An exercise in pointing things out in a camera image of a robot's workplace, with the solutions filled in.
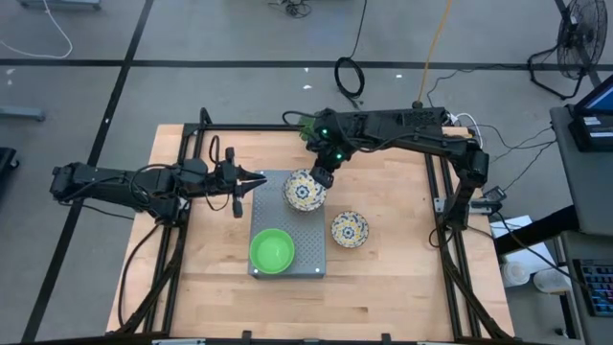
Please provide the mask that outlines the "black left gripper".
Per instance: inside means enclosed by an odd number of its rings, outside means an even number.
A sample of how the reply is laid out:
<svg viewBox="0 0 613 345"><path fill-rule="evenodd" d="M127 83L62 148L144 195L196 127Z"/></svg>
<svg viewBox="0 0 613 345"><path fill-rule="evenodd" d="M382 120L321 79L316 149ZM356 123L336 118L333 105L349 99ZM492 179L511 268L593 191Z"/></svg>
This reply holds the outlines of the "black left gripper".
<svg viewBox="0 0 613 345"><path fill-rule="evenodd" d="M242 217L242 204L239 200L249 192L263 184L266 177L257 172L249 172L242 166L235 164L235 149L228 147L225 149L225 159L216 162L214 169L214 188L211 196L227 195L232 198L233 215L236 219Z"/></svg>

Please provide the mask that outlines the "yellow bowl with blue pattern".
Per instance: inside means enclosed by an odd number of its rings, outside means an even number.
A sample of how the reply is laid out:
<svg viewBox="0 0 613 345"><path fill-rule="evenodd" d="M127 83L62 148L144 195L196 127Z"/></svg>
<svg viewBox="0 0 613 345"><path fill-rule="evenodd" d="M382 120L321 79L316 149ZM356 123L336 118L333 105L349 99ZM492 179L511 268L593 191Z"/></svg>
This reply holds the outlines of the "yellow bowl with blue pattern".
<svg viewBox="0 0 613 345"><path fill-rule="evenodd" d="M334 241L345 248L357 248L369 237L368 221L355 211L339 213L331 222L330 233Z"/></svg>
<svg viewBox="0 0 613 345"><path fill-rule="evenodd" d="M290 173L282 186L284 201L294 210L312 212L324 205L328 191L310 174L309 169Z"/></svg>

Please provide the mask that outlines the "green mini bowl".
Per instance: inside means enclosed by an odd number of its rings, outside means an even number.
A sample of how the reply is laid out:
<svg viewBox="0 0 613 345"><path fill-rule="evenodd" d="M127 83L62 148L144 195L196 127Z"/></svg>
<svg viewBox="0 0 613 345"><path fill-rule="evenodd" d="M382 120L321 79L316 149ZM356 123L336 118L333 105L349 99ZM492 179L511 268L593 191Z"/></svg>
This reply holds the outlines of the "green mini bowl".
<svg viewBox="0 0 613 345"><path fill-rule="evenodd" d="M291 266L294 257L294 241L284 230L264 229L251 240L249 259L260 273L280 274Z"/></svg>

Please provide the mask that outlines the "green plant in white pot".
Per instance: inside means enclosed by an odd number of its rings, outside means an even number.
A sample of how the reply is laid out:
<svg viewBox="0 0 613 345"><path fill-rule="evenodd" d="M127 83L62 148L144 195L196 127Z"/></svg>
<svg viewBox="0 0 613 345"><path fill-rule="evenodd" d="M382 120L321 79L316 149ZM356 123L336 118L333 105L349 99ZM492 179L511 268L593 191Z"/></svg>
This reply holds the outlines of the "green plant in white pot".
<svg viewBox="0 0 613 345"><path fill-rule="evenodd" d="M300 138L307 142L317 138L314 130L314 124L317 116L312 114L303 114L300 116L298 126L300 128Z"/></svg>

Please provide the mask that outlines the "grey perforated metal shelf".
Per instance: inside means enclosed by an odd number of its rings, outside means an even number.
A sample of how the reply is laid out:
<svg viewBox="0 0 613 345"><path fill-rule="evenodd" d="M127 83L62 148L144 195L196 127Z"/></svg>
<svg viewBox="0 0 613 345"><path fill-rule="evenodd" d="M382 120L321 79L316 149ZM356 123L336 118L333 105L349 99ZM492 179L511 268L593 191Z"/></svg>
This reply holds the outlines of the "grey perforated metal shelf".
<svg viewBox="0 0 613 345"><path fill-rule="evenodd" d="M251 242L259 232L277 228L293 240L295 255L290 266L278 274L265 274L248 260L247 272L256 279L322 279L326 271L325 208L312 212L292 209L283 198L283 184L291 171L261 171L267 182L253 191L250 225Z"/></svg>

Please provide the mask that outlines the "black perforated crossbar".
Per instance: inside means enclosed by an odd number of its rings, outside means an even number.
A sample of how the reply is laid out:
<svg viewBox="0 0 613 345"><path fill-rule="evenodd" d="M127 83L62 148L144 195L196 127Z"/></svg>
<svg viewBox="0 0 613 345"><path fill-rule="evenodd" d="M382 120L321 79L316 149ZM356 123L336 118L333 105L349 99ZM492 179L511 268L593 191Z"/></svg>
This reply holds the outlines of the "black perforated crossbar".
<svg viewBox="0 0 613 345"><path fill-rule="evenodd" d="M378 119L402 127L440 126L445 118L443 107L404 108L391 110L360 111L358 115L368 119Z"/></svg>

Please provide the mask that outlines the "white plastic cup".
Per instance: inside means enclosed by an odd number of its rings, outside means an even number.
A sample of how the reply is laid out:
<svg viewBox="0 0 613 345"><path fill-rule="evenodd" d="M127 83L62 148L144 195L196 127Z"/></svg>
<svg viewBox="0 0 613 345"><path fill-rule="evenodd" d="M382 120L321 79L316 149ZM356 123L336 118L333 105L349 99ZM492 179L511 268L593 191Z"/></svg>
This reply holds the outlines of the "white plastic cup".
<svg viewBox="0 0 613 345"><path fill-rule="evenodd" d="M568 277L566 267L549 268L536 272L534 285L539 291L548 294L564 293L572 289L572 281Z"/></svg>
<svg viewBox="0 0 613 345"><path fill-rule="evenodd" d="M530 281L529 269L519 262L507 262L500 265L504 288L514 288L526 285Z"/></svg>

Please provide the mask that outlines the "white paper sheet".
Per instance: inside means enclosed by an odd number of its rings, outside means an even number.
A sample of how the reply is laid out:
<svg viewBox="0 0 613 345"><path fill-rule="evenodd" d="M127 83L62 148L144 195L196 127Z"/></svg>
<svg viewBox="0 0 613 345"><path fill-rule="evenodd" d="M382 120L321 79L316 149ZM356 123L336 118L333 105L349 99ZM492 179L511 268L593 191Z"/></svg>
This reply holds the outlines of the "white paper sheet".
<svg viewBox="0 0 613 345"><path fill-rule="evenodd" d="M519 229L523 226L530 225L532 222L533 221L529 216L520 216L516 218L506 219L506 223L510 230ZM506 230L502 221L491 222L489 226L491 235L494 238L499 238L503 235L508 234L508 231ZM534 244L530 246L530 249L545 258L550 263L554 262L554 258L552 257L549 249L544 242ZM499 257L501 258L503 263L516 262L522 264L530 274L534 274L538 271L550 268L548 264L546 264L542 259L540 259L528 249L521 249L518 251L511 252L510 254L499 255Z"/></svg>

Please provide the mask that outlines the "black desk bar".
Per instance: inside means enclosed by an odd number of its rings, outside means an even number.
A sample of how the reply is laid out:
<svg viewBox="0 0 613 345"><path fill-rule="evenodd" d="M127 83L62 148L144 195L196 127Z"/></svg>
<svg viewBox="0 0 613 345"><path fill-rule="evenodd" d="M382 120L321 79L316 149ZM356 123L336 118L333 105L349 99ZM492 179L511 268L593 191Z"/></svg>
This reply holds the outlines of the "black desk bar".
<svg viewBox="0 0 613 345"><path fill-rule="evenodd" d="M559 236L565 231L578 232L579 219L574 205L567 206L518 229L511 230L511 224L500 213L496 217L503 222L506 234L494 241L496 252L499 255L509 254L522 249L524 246L544 242Z"/></svg>

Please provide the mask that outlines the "grey floor foot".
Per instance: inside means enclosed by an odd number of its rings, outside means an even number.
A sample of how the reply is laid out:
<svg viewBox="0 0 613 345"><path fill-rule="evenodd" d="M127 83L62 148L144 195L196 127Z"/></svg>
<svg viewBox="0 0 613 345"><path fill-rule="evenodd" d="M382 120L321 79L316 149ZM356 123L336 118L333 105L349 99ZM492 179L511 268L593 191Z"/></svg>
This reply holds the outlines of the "grey floor foot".
<svg viewBox="0 0 613 345"><path fill-rule="evenodd" d="M40 108L0 105L0 118L19 118L44 122L46 115Z"/></svg>

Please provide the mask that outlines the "grey desk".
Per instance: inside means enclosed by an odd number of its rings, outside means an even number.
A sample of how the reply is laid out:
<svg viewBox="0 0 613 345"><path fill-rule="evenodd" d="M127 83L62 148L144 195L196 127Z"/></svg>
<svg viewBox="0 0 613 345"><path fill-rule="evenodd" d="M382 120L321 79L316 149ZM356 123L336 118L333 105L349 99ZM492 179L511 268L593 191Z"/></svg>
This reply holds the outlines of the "grey desk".
<svg viewBox="0 0 613 345"><path fill-rule="evenodd" d="M560 235L560 239L569 273L576 279L580 275L576 261L592 261L613 266L613 237L566 231ZM613 316L591 315L583 289L576 283L573 283L572 296L579 334L584 344L613 345Z"/></svg>
<svg viewBox="0 0 613 345"><path fill-rule="evenodd" d="M551 108L550 117L580 230L613 237L613 151L580 151L566 107Z"/></svg>

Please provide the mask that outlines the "grey cart base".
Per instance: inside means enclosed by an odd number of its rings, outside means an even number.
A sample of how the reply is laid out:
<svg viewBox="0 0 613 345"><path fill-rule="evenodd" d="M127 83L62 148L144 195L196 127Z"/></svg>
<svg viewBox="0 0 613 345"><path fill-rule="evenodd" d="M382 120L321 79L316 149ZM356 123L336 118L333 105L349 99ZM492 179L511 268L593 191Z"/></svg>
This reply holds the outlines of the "grey cart base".
<svg viewBox="0 0 613 345"><path fill-rule="evenodd" d="M102 0L15 0L22 8L30 6L48 8L91 8L102 9Z"/></svg>

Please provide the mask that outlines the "black box with labels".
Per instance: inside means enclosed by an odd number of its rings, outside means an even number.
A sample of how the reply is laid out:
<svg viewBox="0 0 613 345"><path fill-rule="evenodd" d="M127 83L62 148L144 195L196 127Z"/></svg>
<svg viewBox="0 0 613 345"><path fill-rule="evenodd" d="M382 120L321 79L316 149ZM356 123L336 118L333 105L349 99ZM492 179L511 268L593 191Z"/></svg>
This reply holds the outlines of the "black box with labels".
<svg viewBox="0 0 613 345"><path fill-rule="evenodd" d="M613 115L577 116L568 127L580 151L613 151Z"/></svg>

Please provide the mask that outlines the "laptop with blue screen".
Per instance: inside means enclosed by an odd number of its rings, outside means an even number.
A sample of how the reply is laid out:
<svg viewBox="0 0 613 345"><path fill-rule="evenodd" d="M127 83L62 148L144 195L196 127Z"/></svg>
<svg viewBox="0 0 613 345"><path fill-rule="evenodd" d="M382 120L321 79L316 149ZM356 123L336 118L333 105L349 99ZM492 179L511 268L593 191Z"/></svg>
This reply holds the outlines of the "laptop with blue screen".
<svg viewBox="0 0 613 345"><path fill-rule="evenodd" d="M613 115L613 74L573 107L579 114Z"/></svg>

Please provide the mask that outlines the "black floor fan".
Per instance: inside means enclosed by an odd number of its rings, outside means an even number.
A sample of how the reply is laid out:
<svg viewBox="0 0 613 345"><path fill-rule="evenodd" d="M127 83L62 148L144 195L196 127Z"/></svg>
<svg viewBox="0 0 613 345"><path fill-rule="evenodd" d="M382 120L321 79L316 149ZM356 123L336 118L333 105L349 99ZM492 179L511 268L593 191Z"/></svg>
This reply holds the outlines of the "black floor fan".
<svg viewBox="0 0 613 345"><path fill-rule="evenodd" d="M608 10L604 0L554 0L560 14L556 44L528 57L530 81L562 101L577 96L580 86L588 78L594 87L602 80L597 72L608 34ZM556 69L575 81L573 93L565 95L539 81L536 71L544 69L545 60L556 54Z"/></svg>

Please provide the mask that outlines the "black keyboard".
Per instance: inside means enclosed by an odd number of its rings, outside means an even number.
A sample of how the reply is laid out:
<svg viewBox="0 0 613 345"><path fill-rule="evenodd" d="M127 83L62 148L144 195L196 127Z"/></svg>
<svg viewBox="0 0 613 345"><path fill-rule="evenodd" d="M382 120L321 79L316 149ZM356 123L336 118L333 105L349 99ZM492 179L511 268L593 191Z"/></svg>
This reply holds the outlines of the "black keyboard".
<svg viewBox="0 0 613 345"><path fill-rule="evenodd" d="M592 316L613 317L613 260L573 260L586 307Z"/></svg>

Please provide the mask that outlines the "black aluminium table frame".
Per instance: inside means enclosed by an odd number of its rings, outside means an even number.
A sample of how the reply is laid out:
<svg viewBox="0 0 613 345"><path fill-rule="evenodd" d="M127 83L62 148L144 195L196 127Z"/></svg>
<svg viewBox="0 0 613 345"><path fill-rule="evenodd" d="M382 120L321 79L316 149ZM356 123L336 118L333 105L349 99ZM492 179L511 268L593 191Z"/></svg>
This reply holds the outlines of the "black aluminium table frame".
<svg viewBox="0 0 613 345"><path fill-rule="evenodd" d="M156 134L161 139L169 129L179 137L177 161L183 162L191 141L194 141L193 156L201 155L205 136L231 131L240 134L274 134L300 132L297 125L280 124L214 124L205 109L201 110L197 123L161 125ZM110 323L107 333L99 341L104 344L153 345L162 340L174 340L171 334L176 300L182 276L192 217L193 203L178 207L178 222L165 225L154 222L160 229L159 248L152 269L152 283L138 308L123 323ZM439 252L442 267L443 295L447 303L453 343L463 345L517 345L519 338L503 330L475 294L465 253L463 232L450 229L443 222L443 214L433 214L434 236L438 243L428 245ZM444 234L449 230L450 236Z"/></svg>

